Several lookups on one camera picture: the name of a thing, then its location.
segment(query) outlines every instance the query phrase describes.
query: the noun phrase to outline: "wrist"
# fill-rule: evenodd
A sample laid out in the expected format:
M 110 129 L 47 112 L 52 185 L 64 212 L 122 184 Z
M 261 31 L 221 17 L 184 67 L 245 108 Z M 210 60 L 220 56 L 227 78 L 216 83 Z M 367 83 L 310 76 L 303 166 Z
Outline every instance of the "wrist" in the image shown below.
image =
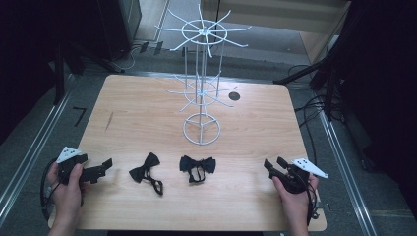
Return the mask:
M 74 235 L 78 225 L 78 220 L 75 217 L 68 217 L 66 215 L 57 215 L 53 222 L 52 228 L 48 236 L 52 235 Z

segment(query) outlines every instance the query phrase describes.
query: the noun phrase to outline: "finger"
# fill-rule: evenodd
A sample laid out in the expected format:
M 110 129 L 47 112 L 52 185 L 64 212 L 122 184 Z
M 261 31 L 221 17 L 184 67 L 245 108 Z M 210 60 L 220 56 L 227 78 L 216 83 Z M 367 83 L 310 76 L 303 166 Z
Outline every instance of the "finger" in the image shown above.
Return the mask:
M 282 193 L 284 193 L 284 191 L 286 191 L 285 188 L 284 188 L 284 185 L 282 184 L 281 180 L 278 177 L 273 176 L 272 177 L 272 182 L 273 182 L 273 185 L 275 186 L 276 190 L 280 194 L 282 194 Z
M 313 189 L 317 189 L 317 186 L 319 186 L 319 178 L 310 174 L 309 181 L 310 181 L 310 185 L 313 187 Z
M 79 181 L 80 176 L 83 173 L 83 166 L 81 164 L 76 164 L 71 171 L 70 180 L 68 182 L 68 187 L 75 190 L 80 189 Z
M 58 180 L 58 163 L 53 162 L 51 168 L 49 169 L 47 179 L 50 185 L 53 185 Z

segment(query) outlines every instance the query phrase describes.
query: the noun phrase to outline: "circular base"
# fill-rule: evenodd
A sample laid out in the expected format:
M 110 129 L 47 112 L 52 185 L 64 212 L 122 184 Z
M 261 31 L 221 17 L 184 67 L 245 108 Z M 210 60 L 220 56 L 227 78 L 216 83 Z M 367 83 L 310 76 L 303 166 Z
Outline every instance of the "circular base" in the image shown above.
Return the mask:
M 220 136 L 220 124 L 211 115 L 197 113 L 185 120 L 183 132 L 185 138 L 191 143 L 201 146 L 209 145 Z

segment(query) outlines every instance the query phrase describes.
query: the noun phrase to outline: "wood grain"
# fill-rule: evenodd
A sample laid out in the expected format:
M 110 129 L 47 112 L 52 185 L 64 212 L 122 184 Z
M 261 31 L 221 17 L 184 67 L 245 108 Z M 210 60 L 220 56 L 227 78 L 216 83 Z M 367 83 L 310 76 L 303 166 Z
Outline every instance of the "wood grain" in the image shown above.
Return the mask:
M 220 123 L 221 134 L 207 146 L 194 145 L 183 135 L 185 119 L 198 112 L 196 105 L 183 112 L 184 84 L 174 79 L 109 76 L 102 88 L 79 148 L 89 155 L 86 165 L 113 158 L 113 167 L 85 197 L 81 229 L 141 230 L 246 230 L 286 228 L 277 191 L 264 169 L 267 158 L 276 163 L 306 156 L 286 87 L 220 83 L 234 88 L 238 101 L 220 93 L 208 114 Z M 136 183 L 129 171 L 142 166 L 153 152 L 160 165 L 151 176 L 161 180 L 160 197 L 148 181 Z M 179 170 L 181 156 L 213 157 L 216 168 L 200 185 L 188 183 Z M 310 230 L 324 230 L 326 219 L 312 220 Z

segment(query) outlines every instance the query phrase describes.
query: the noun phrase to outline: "black stand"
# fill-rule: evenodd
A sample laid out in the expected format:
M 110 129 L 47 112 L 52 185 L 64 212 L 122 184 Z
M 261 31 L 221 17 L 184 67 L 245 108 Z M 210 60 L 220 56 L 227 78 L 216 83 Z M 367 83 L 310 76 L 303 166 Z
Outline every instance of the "black stand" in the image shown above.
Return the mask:
M 76 42 L 58 43 L 55 51 L 56 93 L 54 105 L 57 105 L 65 94 L 64 59 L 71 72 L 82 75 L 86 67 L 81 61 L 80 55 L 87 56 L 110 73 L 124 73 L 123 70 L 117 71 L 113 66 L 104 62 L 101 58 L 95 56 Z
M 329 120 L 331 120 L 331 99 L 334 93 L 334 86 L 336 85 L 337 72 L 335 71 L 334 65 L 337 64 L 337 59 L 342 57 L 344 53 L 347 53 L 349 48 L 354 45 L 349 43 L 350 38 L 352 37 L 352 32 L 356 28 L 357 24 L 360 22 L 365 11 L 364 9 L 352 9 L 354 8 L 352 3 L 349 12 L 346 17 L 345 24 L 343 26 L 342 32 L 334 44 L 333 48 L 329 51 L 328 55 L 321 61 L 291 75 L 282 80 L 273 81 L 276 85 L 287 85 L 305 75 L 308 75 L 316 70 L 319 70 L 318 73 L 310 81 L 310 88 L 313 90 L 320 89 L 326 82 L 328 82 L 326 100 L 325 100 L 325 115 Z

